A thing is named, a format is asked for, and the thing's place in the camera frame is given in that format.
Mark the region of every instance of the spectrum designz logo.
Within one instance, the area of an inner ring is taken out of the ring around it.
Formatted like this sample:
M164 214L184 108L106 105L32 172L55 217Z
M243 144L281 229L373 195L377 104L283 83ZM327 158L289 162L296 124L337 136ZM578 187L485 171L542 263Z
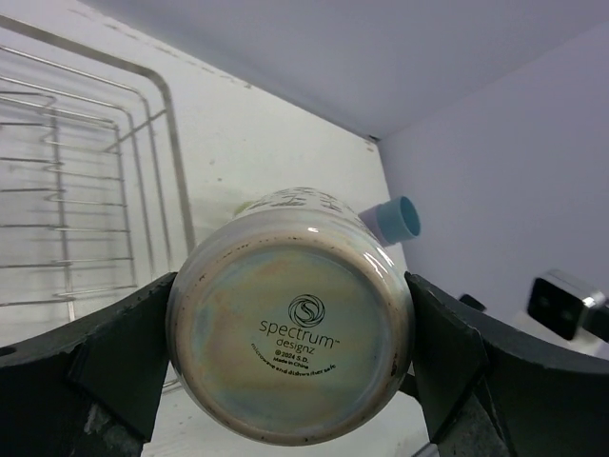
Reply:
M325 307L322 300L315 295L299 295L288 308L291 321L302 328L318 326L325 316Z

